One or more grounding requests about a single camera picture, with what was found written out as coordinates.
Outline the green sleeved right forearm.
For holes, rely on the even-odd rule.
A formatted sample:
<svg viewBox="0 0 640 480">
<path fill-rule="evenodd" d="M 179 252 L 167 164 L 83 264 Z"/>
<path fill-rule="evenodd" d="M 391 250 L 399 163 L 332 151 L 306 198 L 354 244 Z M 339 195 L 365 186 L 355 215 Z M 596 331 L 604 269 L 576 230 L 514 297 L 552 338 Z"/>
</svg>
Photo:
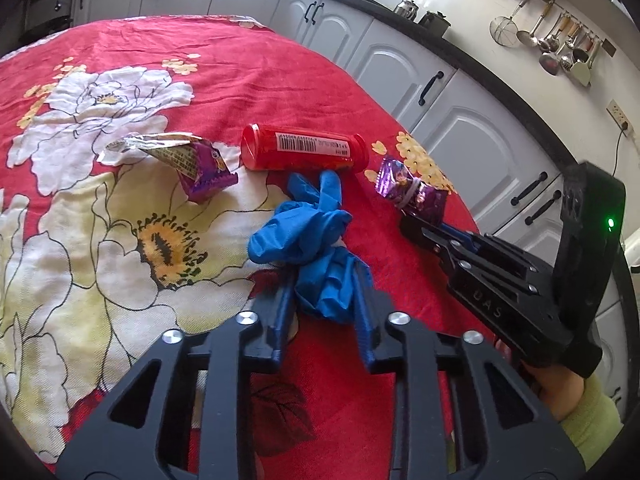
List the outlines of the green sleeved right forearm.
<svg viewBox="0 0 640 480">
<path fill-rule="evenodd" d="M 584 393 L 576 408 L 562 420 L 561 426 L 589 470 L 624 425 L 614 401 L 603 392 L 597 375 L 592 375 L 585 380 Z"/>
</svg>

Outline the right hand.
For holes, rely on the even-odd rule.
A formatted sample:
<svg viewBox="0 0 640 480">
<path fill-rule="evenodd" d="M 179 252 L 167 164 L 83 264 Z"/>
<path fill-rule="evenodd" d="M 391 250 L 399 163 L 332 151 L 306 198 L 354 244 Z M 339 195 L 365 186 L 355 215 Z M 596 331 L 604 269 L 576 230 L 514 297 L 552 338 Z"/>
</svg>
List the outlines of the right hand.
<svg viewBox="0 0 640 480">
<path fill-rule="evenodd" d="M 550 413 L 559 421 L 577 426 L 592 421 L 590 406 L 585 403 L 586 380 L 560 364 L 533 367 L 524 364 L 533 377 L 533 389 Z"/>
</svg>

